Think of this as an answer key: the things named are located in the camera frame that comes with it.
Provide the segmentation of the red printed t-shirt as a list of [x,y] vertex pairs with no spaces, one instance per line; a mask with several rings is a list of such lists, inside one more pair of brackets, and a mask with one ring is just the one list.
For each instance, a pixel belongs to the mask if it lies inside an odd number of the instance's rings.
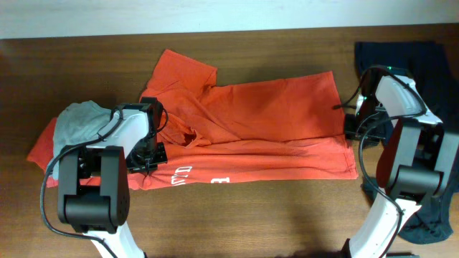
[[217,69],[166,50],[144,95],[168,122],[158,140],[168,161],[132,173],[134,190],[190,183],[357,178],[331,72],[219,86]]

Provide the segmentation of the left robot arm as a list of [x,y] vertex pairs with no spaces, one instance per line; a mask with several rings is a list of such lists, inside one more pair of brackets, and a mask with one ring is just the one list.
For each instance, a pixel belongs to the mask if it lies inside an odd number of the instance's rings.
[[154,97],[121,104],[94,140],[66,147],[59,163],[57,215],[70,237],[90,240],[102,257],[144,257],[127,218],[128,174],[147,176],[168,158],[157,135],[168,122]]

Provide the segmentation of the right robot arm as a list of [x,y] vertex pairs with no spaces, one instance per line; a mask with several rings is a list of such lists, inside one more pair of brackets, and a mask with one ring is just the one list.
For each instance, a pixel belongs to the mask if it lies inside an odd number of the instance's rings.
[[342,257],[388,257],[409,218],[432,197],[445,192],[458,152],[458,133],[446,128],[425,104],[407,70],[373,65],[364,70],[353,94],[355,113],[344,132],[363,150],[383,143],[376,179],[362,174],[376,192],[358,232],[347,239]]

